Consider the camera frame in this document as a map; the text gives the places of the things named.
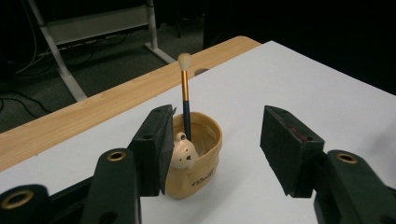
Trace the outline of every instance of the cream ceramic cup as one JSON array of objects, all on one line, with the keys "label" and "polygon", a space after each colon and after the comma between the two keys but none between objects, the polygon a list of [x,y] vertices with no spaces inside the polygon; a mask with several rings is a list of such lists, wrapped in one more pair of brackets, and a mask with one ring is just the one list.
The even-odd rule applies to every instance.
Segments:
[{"label": "cream ceramic cup", "polygon": [[[174,137],[178,133],[184,133],[183,115],[175,116],[173,122]],[[187,198],[206,185],[219,164],[222,132],[212,118],[199,112],[191,112],[191,140],[198,159],[193,166],[181,169],[171,164],[166,177],[166,194],[177,199]]]}]

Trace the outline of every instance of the wooden table edge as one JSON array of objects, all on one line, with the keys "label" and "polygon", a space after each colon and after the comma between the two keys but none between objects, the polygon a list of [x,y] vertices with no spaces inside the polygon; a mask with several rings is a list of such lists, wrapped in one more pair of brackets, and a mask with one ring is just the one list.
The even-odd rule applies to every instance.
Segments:
[{"label": "wooden table edge", "polygon": [[[189,78],[260,45],[237,36],[191,56]],[[0,134],[0,172],[180,84],[178,63],[100,92],[86,100]]]}]

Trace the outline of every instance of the white table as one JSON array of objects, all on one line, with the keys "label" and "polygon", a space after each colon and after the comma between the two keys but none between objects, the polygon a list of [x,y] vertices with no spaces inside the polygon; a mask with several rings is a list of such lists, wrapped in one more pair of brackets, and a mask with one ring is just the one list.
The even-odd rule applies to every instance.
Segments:
[{"label": "white table", "polygon": [[[396,188],[396,97],[275,42],[190,80],[191,111],[223,131],[214,178],[184,200],[142,198],[143,223],[317,223],[313,199],[285,196],[260,148],[265,105],[289,110],[325,141],[363,157]],[[0,192],[38,183],[53,194],[93,174],[98,157],[127,147],[149,111],[182,111],[181,86],[0,173]]]}]

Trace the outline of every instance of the wooden desk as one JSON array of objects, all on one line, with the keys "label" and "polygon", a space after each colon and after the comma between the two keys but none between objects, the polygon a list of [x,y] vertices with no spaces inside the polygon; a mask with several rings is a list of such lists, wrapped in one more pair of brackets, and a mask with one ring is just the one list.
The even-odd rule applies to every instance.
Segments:
[{"label": "wooden desk", "polygon": [[[201,68],[212,68],[259,46],[238,36],[192,55],[190,77]],[[115,88],[0,134],[0,171],[117,116],[180,84],[178,63],[137,77]]]},{"label": "wooden desk", "polygon": [[[216,65],[216,59],[218,63],[230,59],[230,49],[235,48],[237,56],[189,82],[191,111],[207,114],[222,130],[219,166],[210,182],[187,199],[141,198],[143,223],[318,223],[314,197],[286,197],[262,153],[266,105],[289,110],[326,141],[324,152],[355,153],[386,185],[396,188],[394,95],[273,41],[259,45],[238,37],[221,46],[223,50],[217,46],[194,55],[190,74],[203,64]],[[131,86],[121,85],[60,111],[59,117],[49,119],[50,125],[23,127],[33,139],[40,137],[41,145],[59,137],[55,134],[58,127],[64,140],[52,143],[53,147],[35,144],[48,150],[0,172],[0,192],[37,183],[51,195],[92,176],[99,156],[128,146],[150,110],[172,105],[181,113],[179,74],[177,64],[170,64],[131,81]],[[26,134],[10,142],[15,144]]]}]

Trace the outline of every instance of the white brush tip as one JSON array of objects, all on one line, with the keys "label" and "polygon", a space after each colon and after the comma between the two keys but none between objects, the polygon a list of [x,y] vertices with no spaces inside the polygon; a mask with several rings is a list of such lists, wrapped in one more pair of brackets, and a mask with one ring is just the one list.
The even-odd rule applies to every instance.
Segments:
[{"label": "white brush tip", "polygon": [[189,53],[181,53],[177,57],[178,65],[180,65],[180,68],[182,71],[187,71],[190,67],[191,63],[191,55]]}]

